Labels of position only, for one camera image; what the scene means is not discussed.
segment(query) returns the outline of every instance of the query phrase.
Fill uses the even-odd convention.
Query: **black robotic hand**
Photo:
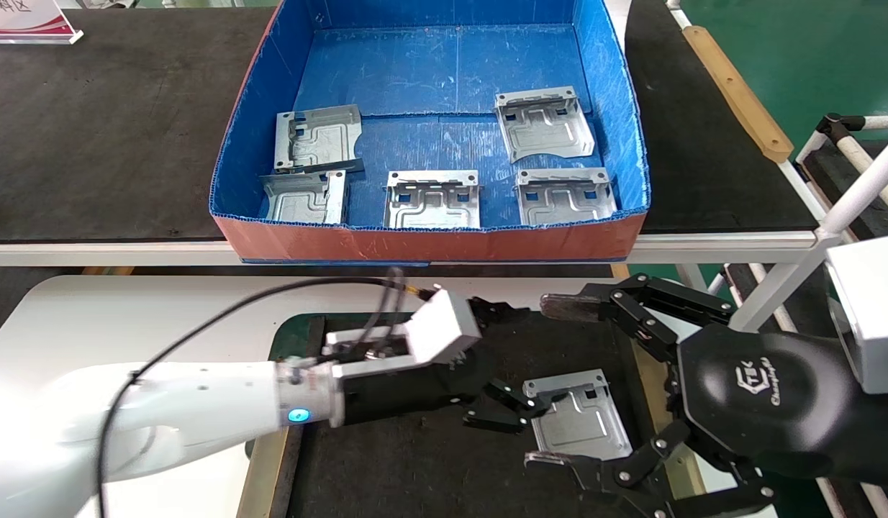
[[[614,322],[667,363],[675,420],[624,459],[536,452],[527,463],[571,468],[585,491],[621,495],[653,518],[759,511],[775,494],[754,468],[888,485],[888,394],[864,393],[839,340],[732,331],[729,302],[644,275],[545,295],[540,305],[550,318]],[[701,329],[679,344],[647,309]],[[645,480],[681,443],[733,475],[737,488],[681,501],[651,491]]]

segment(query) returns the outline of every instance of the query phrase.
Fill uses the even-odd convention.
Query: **metal plate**
[[[478,229],[479,174],[389,171],[384,225],[394,229]]]
[[[306,109],[277,114],[274,130],[274,170],[281,173],[362,171],[355,157],[361,137],[358,105]]]
[[[496,113],[511,163],[539,153],[572,158],[594,152],[594,135],[572,86],[497,94]]]
[[[605,168],[527,168],[517,173],[522,225],[604,219],[616,201]]]
[[[533,420],[540,450],[602,460],[633,452],[601,368],[524,381],[527,397],[559,393],[568,396]]]
[[[339,224],[345,212],[345,171],[260,176],[268,219]]]

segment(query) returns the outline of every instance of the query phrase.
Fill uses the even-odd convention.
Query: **blue storage box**
[[[509,163],[499,92],[573,86],[591,157]],[[279,112],[356,104],[365,171],[343,225],[264,219]],[[618,210],[520,225],[522,168],[605,167]],[[389,171],[477,170],[481,229],[385,229]],[[224,137],[210,211],[246,261],[569,261],[625,258],[648,211],[635,93],[602,0],[285,0],[253,58]]]

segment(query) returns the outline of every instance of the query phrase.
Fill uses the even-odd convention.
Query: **black rubber mat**
[[[643,232],[816,227],[783,173],[741,127],[664,2],[633,1],[626,57],[652,178]]]
[[[67,14],[75,45],[0,45],[0,242],[219,237],[211,173],[272,9]]]
[[[211,173],[270,16],[70,11],[76,45],[0,46],[0,242],[223,239]],[[626,55],[653,183],[645,232],[815,227],[663,2],[635,0]]]

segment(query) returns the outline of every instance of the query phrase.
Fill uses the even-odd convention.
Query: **white table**
[[[159,348],[245,295],[291,278],[203,276],[59,276],[33,288],[0,329],[0,406],[26,404],[40,387],[75,368],[147,360]],[[592,279],[414,279],[520,307],[546,292],[576,293]],[[373,311],[375,286],[318,286],[241,309],[175,352],[173,361],[267,358],[274,332],[296,314]],[[407,309],[417,308],[407,299]],[[694,329],[662,317],[681,335]],[[227,518],[236,515],[249,462],[243,446],[147,478],[108,485],[113,518]],[[709,489],[729,476],[703,468]],[[79,516],[94,516],[90,501]],[[771,511],[767,516],[775,516]]]

